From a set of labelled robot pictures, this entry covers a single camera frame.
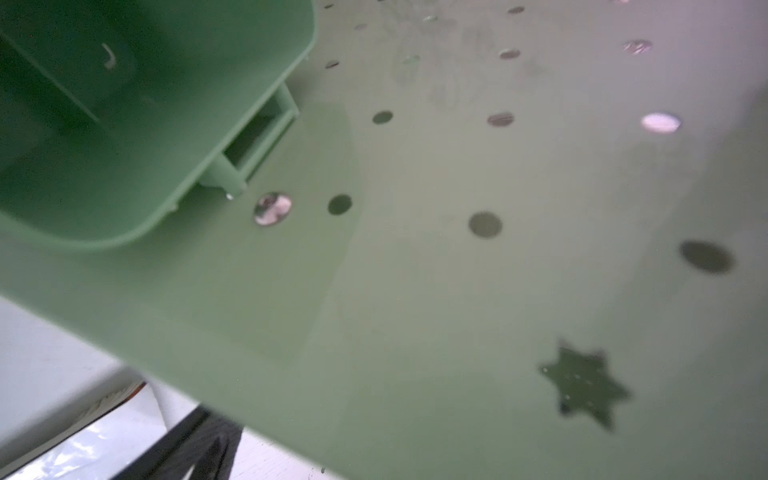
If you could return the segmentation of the white science youth magazine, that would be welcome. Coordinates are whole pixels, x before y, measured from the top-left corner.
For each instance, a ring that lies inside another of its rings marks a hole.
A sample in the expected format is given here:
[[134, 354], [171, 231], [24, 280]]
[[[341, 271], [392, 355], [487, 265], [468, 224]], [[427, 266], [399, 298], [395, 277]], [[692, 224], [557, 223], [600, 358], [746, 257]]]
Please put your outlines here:
[[1, 386], [1, 476], [110, 479], [196, 405], [181, 392], [132, 371], [5, 382]]

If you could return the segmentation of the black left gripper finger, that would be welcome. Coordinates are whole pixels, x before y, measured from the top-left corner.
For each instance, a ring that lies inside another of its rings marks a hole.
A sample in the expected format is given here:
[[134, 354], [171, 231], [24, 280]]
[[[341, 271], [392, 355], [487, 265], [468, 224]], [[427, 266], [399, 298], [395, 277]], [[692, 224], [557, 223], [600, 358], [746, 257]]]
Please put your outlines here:
[[198, 406], [114, 479], [228, 479], [242, 434], [242, 425]]

